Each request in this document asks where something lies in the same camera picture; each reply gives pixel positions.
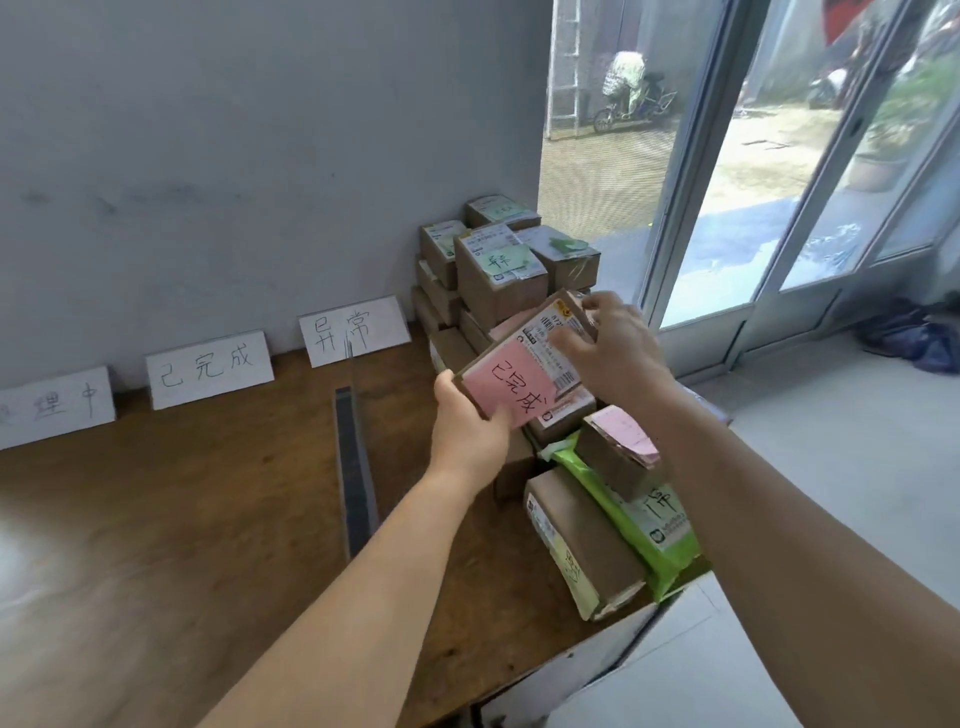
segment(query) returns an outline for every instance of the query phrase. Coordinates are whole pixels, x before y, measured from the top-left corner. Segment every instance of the hand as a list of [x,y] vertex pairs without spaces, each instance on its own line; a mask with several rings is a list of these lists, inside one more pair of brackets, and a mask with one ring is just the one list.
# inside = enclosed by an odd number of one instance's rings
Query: hand
[[433,385],[437,398],[437,422],[427,472],[457,488],[470,500],[490,484],[507,459],[513,416],[500,405],[484,420],[473,402],[453,383],[453,372],[445,370]]
[[628,409],[637,398],[677,389],[657,339],[635,306],[624,305],[611,291],[587,296],[583,303],[597,325],[596,343],[568,327],[555,329],[550,343],[570,360],[595,397]]

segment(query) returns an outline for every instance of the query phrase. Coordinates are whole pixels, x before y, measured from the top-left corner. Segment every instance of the black ruler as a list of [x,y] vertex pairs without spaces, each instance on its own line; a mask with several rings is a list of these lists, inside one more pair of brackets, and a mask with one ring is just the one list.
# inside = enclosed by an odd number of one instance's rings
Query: black ruler
[[367,449],[360,431],[357,398],[351,387],[334,391],[333,416],[337,426],[337,466],[347,532],[347,556],[352,559],[370,540],[380,525],[380,519],[376,512]]

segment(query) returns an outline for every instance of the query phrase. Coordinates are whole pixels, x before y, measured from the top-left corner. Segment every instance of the green sticky note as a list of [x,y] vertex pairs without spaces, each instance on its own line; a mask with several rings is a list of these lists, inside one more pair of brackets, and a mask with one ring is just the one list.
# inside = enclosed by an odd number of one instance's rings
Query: green sticky note
[[570,240],[569,238],[565,237],[551,237],[550,247],[563,253],[564,255],[569,255],[571,253],[585,251],[590,247],[590,245],[586,240]]
[[495,251],[484,251],[477,260],[484,273],[492,277],[525,266],[530,262],[530,249],[525,245],[508,245]]

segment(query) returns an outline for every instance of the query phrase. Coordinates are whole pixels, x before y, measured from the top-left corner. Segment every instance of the barcode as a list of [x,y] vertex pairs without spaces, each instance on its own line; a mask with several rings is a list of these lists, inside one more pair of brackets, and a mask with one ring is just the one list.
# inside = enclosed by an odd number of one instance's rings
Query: barcode
[[566,387],[576,383],[577,377],[573,375],[573,372],[564,372],[553,380],[553,386],[557,388],[558,392],[562,392]]

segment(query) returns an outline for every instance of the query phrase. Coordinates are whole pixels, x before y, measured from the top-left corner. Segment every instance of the green plastic bag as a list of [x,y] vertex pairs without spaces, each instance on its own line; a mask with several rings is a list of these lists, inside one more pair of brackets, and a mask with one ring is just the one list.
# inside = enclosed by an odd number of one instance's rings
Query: green plastic bag
[[547,447],[540,457],[563,465],[593,496],[620,535],[646,562],[651,572],[647,580],[650,591],[657,602],[663,601],[672,594],[671,587],[680,572],[700,555],[700,544],[680,499],[664,484],[640,500],[625,501],[573,451],[579,434]]

